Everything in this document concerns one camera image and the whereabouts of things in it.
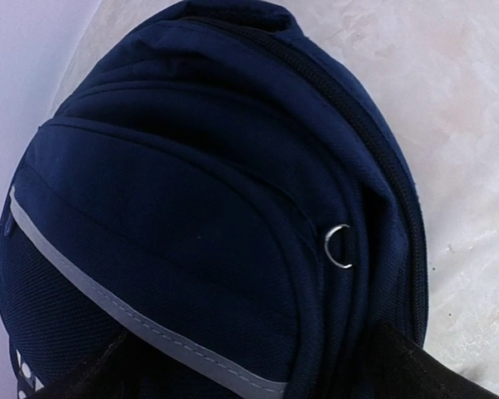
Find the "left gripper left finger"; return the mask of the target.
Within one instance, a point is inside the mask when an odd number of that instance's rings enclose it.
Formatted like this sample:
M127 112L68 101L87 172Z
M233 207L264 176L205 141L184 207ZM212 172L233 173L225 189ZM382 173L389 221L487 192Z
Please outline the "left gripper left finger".
M68 374L33 394L36 399L124 399L139 396L148 346L123 329Z

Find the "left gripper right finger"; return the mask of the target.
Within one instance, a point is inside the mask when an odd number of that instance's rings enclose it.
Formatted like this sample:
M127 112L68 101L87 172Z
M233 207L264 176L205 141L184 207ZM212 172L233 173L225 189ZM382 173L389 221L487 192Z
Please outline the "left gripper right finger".
M443 366L388 323L365 328L355 352L350 398L497 398Z

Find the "navy blue backpack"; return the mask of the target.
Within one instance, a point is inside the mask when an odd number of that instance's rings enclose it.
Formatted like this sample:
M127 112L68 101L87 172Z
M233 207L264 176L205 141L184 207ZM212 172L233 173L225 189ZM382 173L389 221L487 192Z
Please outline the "navy blue backpack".
M0 219L0 316L32 397L127 330L140 398L373 398L365 341L427 329L407 162L285 8L183 1L41 125Z

